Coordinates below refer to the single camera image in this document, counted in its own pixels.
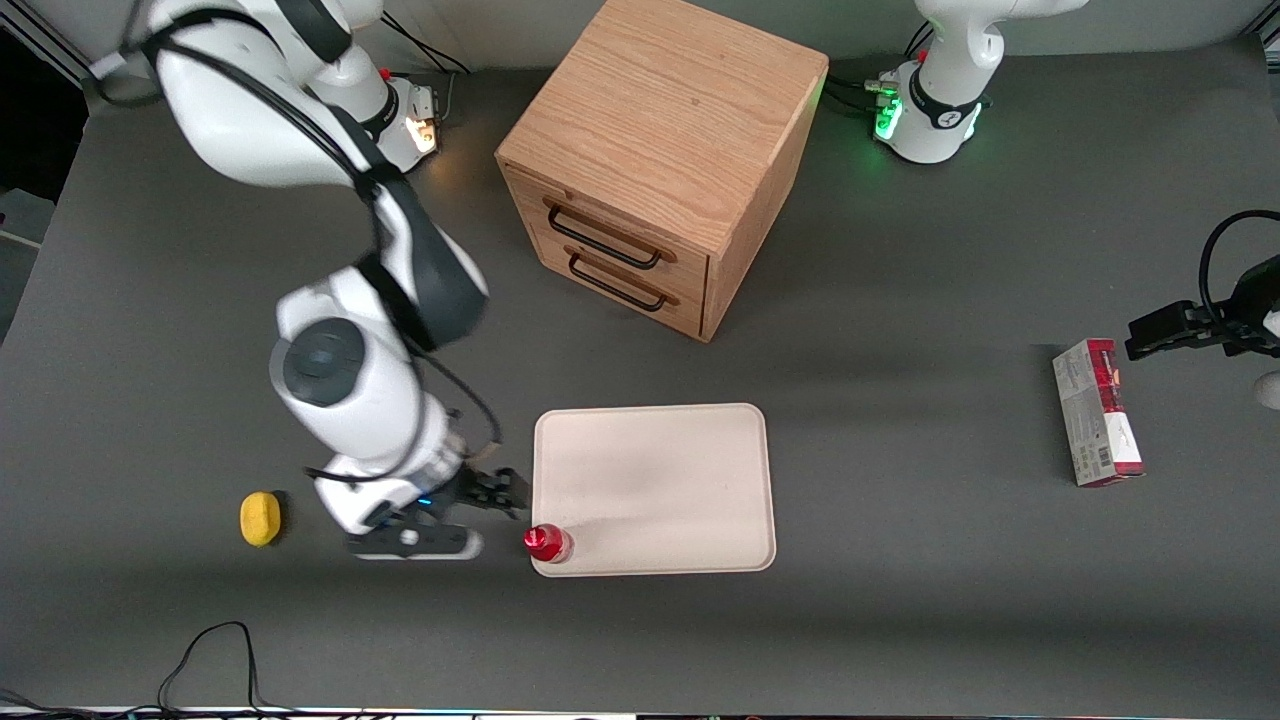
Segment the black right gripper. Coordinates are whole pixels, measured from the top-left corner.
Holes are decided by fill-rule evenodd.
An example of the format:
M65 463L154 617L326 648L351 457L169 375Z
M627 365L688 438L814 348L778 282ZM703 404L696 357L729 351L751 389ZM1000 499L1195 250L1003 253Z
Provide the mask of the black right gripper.
M511 520L529 512L529 482L513 468L495 469L492 474L463 462L457 473L433 491L433 519L448 521L454 506L493 509Z

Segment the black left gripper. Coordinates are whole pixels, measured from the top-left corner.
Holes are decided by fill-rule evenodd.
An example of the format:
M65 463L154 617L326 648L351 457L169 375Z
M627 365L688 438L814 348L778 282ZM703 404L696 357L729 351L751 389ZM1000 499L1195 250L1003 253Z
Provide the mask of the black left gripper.
M1224 345L1224 355L1261 354L1279 357L1277 329L1266 320L1279 307L1279 255L1243 273L1230 297L1220 304L1222 319L1236 334L1226 340L1203 305L1179 300L1130 322L1125 352L1130 361L1178 348Z

